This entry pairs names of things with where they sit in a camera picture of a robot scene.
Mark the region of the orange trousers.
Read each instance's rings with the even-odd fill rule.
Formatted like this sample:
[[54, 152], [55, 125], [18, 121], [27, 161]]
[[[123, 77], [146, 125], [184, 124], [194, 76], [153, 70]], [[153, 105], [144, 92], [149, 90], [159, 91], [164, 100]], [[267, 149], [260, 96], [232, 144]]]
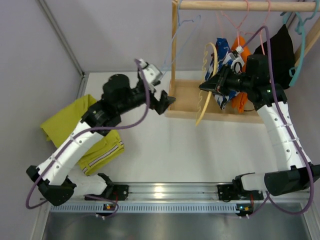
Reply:
[[[240, 35], [234, 40], [234, 43], [231, 47], [231, 50], [234, 51], [238, 46], [243, 46], [246, 43], [245, 39]], [[244, 66], [242, 67], [242, 72], [246, 71], [247, 57], [251, 55], [251, 51], [246, 46], [243, 49], [243, 52], [240, 54], [241, 58], [244, 61]], [[238, 113], [243, 113], [245, 111], [245, 105], [248, 101], [248, 95], [245, 92], [240, 92], [231, 100], [231, 106], [234, 109], [237, 109]]]

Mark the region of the wooden clothes rack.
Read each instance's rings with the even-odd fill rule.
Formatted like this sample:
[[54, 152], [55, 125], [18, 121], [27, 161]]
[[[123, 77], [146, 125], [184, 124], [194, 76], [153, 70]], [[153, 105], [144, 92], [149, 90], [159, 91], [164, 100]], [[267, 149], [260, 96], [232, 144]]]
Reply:
[[171, 55], [171, 80], [169, 84], [170, 94], [177, 97], [176, 103], [171, 106], [166, 114], [169, 118], [226, 121], [239, 123], [262, 123], [257, 113], [248, 111], [237, 113], [230, 104], [224, 110], [218, 107], [211, 95], [204, 96], [198, 89], [199, 80], [177, 79], [177, 32], [179, 22], [179, 10], [205, 10], [205, 11], [245, 11], [245, 12], [319, 12], [320, 8], [314, 2], [289, 2], [281, 1], [269, 3], [267, 1], [236, 1], [236, 0], [182, 0], [172, 1], [172, 39], [169, 53]]

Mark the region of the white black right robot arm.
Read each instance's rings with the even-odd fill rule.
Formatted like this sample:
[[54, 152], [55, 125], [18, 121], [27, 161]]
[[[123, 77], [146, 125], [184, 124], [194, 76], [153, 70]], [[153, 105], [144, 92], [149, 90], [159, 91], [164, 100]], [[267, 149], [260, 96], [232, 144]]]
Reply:
[[277, 170], [236, 176], [232, 182], [241, 191], [267, 191], [273, 196], [280, 196], [305, 190], [320, 178], [320, 166], [314, 165], [300, 146], [283, 88], [270, 82], [266, 55], [249, 55], [246, 71], [242, 73], [224, 65], [218, 73], [200, 84], [199, 89], [221, 97], [231, 91], [247, 93], [266, 127]]

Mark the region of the aluminium mounting rail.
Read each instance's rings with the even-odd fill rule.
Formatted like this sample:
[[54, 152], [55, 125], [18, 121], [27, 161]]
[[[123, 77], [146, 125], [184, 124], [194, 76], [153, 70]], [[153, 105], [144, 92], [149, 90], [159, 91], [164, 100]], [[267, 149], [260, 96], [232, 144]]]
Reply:
[[118, 182], [101, 195], [119, 201], [256, 201], [264, 199], [261, 191], [240, 192], [225, 182]]

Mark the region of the black trousers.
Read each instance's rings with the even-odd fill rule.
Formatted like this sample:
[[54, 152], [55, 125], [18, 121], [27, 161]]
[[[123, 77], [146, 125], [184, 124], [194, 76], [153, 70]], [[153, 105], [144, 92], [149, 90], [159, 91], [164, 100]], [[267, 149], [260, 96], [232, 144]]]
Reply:
[[269, 40], [274, 83], [288, 89], [292, 80], [289, 71], [295, 66], [295, 54], [286, 25], [283, 24]]

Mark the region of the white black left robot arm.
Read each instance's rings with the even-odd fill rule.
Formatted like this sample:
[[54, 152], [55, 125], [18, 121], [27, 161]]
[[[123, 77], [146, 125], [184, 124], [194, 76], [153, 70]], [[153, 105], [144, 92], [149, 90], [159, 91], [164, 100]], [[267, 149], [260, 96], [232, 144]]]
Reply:
[[101, 99], [91, 105], [81, 117], [75, 129], [65, 142], [43, 163], [31, 165], [26, 174], [33, 181], [32, 189], [38, 188], [45, 200], [53, 206], [60, 206], [69, 199], [86, 196], [97, 200], [107, 199], [114, 183], [104, 173], [84, 175], [75, 171], [75, 165], [96, 143], [120, 126], [121, 115], [142, 104], [147, 110], [159, 115], [175, 102], [175, 97], [161, 91], [155, 98], [155, 86], [161, 83], [163, 74], [137, 73], [137, 84], [130, 87], [125, 74], [114, 74], [103, 85]]

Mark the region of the teal plastic hanger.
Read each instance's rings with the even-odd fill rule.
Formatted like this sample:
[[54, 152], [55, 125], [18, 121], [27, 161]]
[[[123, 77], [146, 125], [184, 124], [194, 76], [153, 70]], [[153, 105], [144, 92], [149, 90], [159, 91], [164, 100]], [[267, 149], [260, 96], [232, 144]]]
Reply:
[[291, 81], [288, 84], [289, 87], [293, 87], [296, 83], [296, 81], [299, 78], [302, 65], [304, 62], [305, 56], [309, 53], [309, 51], [312, 49], [312, 47], [315, 45], [317, 40], [320, 38], [320, 18], [316, 20], [316, 22], [313, 24], [312, 28], [309, 30], [308, 33], [306, 33], [305, 24], [307, 21], [312, 20], [316, 13], [319, 10], [320, 7], [320, 1], [315, 0], [315, 10], [313, 11], [312, 15], [302, 19], [299, 12], [282, 12], [280, 15], [282, 16], [282, 23], [287, 24], [289, 21], [289, 18], [292, 14], [295, 14], [295, 16], [298, 18], [298, 23], [295, 28], [295, 32], [301, 36], [301, 43], [298, 49], [296, 50], [294, 57], [295, 57], [295, 65], [289, 70], [289, 75], [291, 77]]

